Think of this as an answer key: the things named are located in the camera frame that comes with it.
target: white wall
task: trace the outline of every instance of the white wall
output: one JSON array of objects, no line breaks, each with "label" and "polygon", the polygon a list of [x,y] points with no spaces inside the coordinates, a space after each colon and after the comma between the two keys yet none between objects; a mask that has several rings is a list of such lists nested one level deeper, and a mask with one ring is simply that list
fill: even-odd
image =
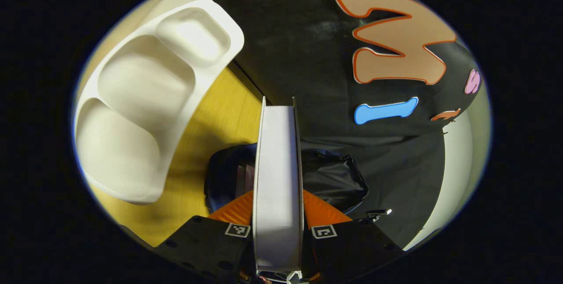
[{"label": "white wall", "polygon": [[456,122],[445,126],[444,132],[448,132],[444,135],[444,180],[438,200],[424,228],[403,250],[409,250],[434,230],[448,224],[479,183],[491,137],[490,102],[484,82],[471,105]]}]

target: black cloth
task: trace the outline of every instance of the black cloth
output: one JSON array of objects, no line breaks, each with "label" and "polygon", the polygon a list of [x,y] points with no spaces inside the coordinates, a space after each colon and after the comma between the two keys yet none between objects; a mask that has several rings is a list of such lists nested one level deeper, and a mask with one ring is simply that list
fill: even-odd
[{"label": "black cloth", "polygon": [[[366,18],[354,18],[334,0],[214,1],[243,30],[245,45],[235,62],[260,92],[273,105],[291,106],[296,97],[302,148],[345,149],[356,158],[370,193],[351,216],[391,208],[392,214],[378,224],[398,245],[406,246],[434,209],[444,174],[441,133],[448,121],[430,119],[457,108],[463,113],[476,95],[463,91],[469,72],[479,67],[462,38],[428,46],[447,66],[436,84],[358,84],[353,78],[354,51],[389,51],[355,39],[352,30],[398,14],[372,11]],[[404,102],[413,96],[419,102],[406,118],[354,122],[360,104]]]},{"label": "black cloth", "polygon": [[303,189],[341,212],[350,214],[360,206],[369,188],[350,154],[328,150],[301,150]]}]

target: orange cutout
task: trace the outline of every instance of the orange cutout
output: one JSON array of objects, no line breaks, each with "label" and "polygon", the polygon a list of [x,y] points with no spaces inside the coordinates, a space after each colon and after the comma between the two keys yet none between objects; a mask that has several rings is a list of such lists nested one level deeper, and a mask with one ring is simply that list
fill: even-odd
[{"label": "orange cutout", "polygon": [[457,110],[448,110],[447,112],[437,114],[436,116],[432,117],[432,119],[430,119],[430,120],[436,121],[440,118],[449,119],[449,118],[452,118],[452,117],[456,117],[459,114],[460,111],[461,111],[461,108],[458,108]]},{"label": "orange cutout", "polygon": [[362,47],[353,57],[354,79],[360,84],[399,78],[435,84],[446,71],[445,63],[426,48],[454,42],[456,33],[428,8],[413,0],[336,0],[349,16],[367,17],[372,10],[403,14],[378,20],[352,34],[360,41],[384,47],[398,55],[380,54]]}]

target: wooden surface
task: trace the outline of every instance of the wooden surface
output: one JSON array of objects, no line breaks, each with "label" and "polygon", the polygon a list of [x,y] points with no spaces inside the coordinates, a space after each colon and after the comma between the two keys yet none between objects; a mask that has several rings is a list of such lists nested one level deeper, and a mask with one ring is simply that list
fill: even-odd
[{"label": "wooden surface", "polygon": [[118,224],[158,246],[191,216],[209,216],[203,194],[209,158],[229,146],[256,142],[260,110],[257,90],[231,64],[209,88],[187,124],[157,202],[138,206],[90,188]]}]

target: black bag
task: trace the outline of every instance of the black bag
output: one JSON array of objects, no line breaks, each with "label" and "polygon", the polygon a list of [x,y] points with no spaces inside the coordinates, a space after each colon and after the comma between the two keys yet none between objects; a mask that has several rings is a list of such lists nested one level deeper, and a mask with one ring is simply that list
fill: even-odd
[{"label": "black bag", "polygon": [[[234,200],[242,190],[248,190],[253,175],[248,173],[248,166],[253,167],[255,159],[256,144],[232,146],[211,156],[204,186],[210,213]],[[301,151],[301,164],[304,190],[345,214],[359,206],[368,194],[368,186],[350,155],[305,149]],[[241,176],[246,180],[237,180]]]}]

